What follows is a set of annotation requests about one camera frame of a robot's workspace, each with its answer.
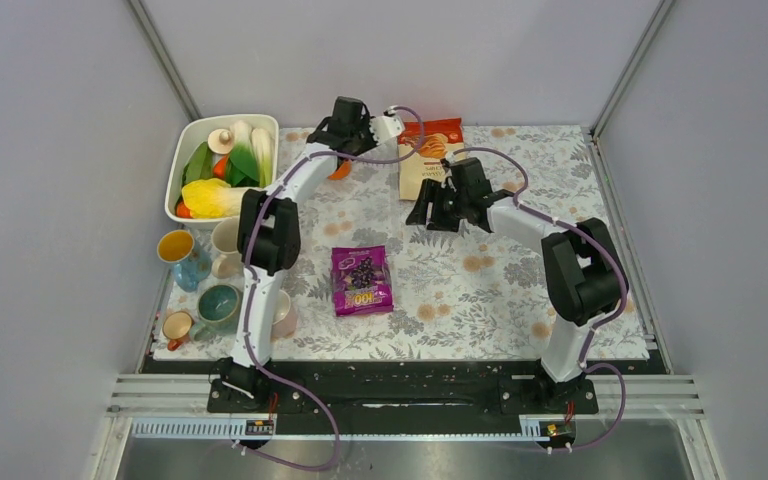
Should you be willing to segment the pink plastic cup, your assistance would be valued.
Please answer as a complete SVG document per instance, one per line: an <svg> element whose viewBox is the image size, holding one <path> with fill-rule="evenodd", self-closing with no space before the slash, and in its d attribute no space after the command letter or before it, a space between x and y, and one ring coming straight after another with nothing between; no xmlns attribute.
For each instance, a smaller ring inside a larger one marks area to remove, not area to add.
<svg viewBox="0 0 768 480"><path fill-rule="evenodd" d="M284 290L279 292L275 315L272 322L271 339L278 340L293 335L297 329L298 313L291 296Z"/></svg>

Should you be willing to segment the blue butterfly mug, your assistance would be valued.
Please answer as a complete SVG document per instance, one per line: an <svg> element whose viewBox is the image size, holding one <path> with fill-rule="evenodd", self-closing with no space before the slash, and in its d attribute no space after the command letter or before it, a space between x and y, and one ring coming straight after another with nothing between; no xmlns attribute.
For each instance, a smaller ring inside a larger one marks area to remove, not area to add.
<svg viewBox="0 0 768 480"><path fill-rule="evenodd" d="M159 240L156 253L170 266L176 285L185 292L196 292L200 283L211 274L210 256L187 230L166 233Z"/></svg>

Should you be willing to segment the small orange cup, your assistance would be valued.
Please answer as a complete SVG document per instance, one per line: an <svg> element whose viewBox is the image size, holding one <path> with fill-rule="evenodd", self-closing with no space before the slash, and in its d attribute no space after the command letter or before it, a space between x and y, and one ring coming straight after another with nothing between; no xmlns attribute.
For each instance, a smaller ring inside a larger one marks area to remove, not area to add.
<svg viewBox="0 0 768 480"><path fill-rule="evenodd" d="M194 320L186 311L176 311L169 314L161 327L161 333L167 340L166 349L176 351L189 342L193 326Z"/></svg>

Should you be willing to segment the orange mug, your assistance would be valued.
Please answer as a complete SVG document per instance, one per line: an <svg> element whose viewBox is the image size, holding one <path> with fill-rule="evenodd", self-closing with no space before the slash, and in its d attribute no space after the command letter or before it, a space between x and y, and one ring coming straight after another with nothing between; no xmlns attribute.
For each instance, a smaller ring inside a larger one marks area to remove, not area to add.
<svg viewBox="0 0 768 480"><path fill-rule="evenodd" d="M331 175L328 176L328 179L334 180L334 181L344 179L350 174L351 169L352 169L352 163L350 161L342 162L337 167L337 169Z"/></svg>

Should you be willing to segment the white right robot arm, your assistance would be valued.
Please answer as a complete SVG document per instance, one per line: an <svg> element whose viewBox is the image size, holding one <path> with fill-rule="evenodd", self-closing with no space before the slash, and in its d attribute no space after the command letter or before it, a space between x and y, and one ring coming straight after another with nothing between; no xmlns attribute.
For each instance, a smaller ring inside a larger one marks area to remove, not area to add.
<svg viewBox="0 0 768 480"><path fill-rule="evenodd" d="M425 179L406 222L428 230L459 230L467 222L538 253L549 300L558 316L541 357L535 402L557 412L573 398L571 381L585 372L596 330L625 309L629 284L607 225L598 218L569 224L496 190L479 159L442 163L444 180Z"/></svg>

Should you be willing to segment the purple candy bag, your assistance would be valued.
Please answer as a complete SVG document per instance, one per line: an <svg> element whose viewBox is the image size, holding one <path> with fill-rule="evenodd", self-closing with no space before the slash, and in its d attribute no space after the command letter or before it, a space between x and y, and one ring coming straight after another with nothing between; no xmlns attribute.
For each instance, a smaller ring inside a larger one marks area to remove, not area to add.
<svg viewBox="0 0 768 480"><path fill-rule="evenodd" d="M333 248L331 285L337 317L390 313L394 309L392 279L383 245Z"/></svg>

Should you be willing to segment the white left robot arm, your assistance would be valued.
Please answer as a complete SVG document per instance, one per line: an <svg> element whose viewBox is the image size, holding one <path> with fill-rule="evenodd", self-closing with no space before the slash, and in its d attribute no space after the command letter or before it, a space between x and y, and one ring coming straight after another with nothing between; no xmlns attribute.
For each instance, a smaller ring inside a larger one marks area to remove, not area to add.
<svg viewBox="0 0 768 480"><path fill-rule="evenodd" d="M307 138L301 154L263 191L243 196L237 233L244 283L230 356L219 362L222 387L248 411L264 407L270 381L264 373L279 293L301 250L299 206L348 160L376 148L377 120L359 99L341 96Z"/></svg>

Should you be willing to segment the green ceramic mug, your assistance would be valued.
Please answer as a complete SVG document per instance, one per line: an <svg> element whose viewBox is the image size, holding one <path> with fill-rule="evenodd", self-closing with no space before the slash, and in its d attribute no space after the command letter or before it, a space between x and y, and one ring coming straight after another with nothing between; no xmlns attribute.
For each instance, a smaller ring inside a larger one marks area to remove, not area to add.
<svg viewBox="0 0 768 480"><path fill-rule="evenodd" d="M198 319L189 331L191 340L235 334L238 329L242 293L229 284L208 288L197 302Z"/></svg>

